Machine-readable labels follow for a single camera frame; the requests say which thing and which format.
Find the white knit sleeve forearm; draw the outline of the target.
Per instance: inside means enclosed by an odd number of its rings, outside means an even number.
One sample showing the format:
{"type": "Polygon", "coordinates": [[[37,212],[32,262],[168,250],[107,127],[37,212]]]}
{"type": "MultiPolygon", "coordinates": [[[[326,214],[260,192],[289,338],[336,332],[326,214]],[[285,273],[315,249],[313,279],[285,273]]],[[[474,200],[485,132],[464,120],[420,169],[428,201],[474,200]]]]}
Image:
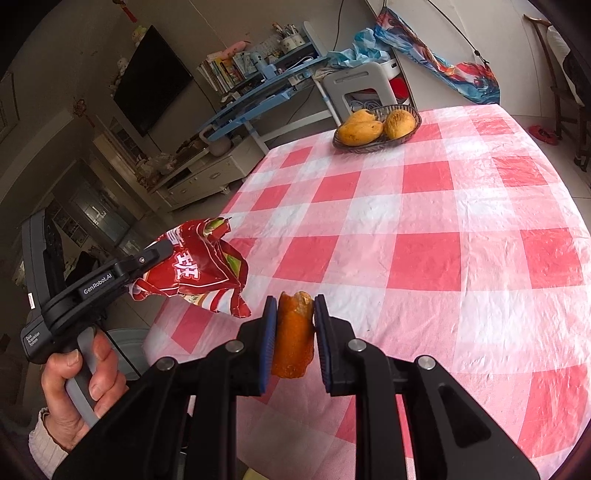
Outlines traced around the white knit sleeve forearm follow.
{"type": "Polygon", "coordinates": [[[36,425],[28,436],[28,447],[37,467],[47,479],[51,479],[58,466],[68,456],[68,452],[48,432],[44,423],[48,415],[47,407],[39,411],[36,425]]]}

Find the person's left hand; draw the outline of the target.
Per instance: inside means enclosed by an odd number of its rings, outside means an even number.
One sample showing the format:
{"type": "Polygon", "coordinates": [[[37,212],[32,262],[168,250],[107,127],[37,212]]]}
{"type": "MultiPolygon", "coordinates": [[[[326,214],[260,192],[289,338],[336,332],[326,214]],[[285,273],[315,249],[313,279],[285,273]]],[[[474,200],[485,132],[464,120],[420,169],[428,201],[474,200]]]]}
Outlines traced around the person's left hand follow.
{"type": "MultiPolygon", "coordinates": [[[[96,402],[94,412],[102,417],[127,391],[125,376],[118,370],[118,358],[102,332],[93,339],[96,370],[89,382],[90,397],[96,402]]],[[[90,427],[82,419],[67,395],[65,384],[83,366],[78,351],[54,353],[45,364],[41,386],[48,407],[44,425],[53,440],[70,452],[85,436],[90,427]]]]}

